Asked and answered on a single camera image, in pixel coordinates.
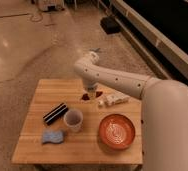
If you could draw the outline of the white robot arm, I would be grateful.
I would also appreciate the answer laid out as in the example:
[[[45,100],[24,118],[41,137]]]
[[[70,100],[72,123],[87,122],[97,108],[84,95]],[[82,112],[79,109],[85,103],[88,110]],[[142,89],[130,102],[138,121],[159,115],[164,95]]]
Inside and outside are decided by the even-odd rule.
[[[143,171],[188,171],[188,86],[100,67],[90,52],[74,63],[84,89],[103,84],[142,101]]]

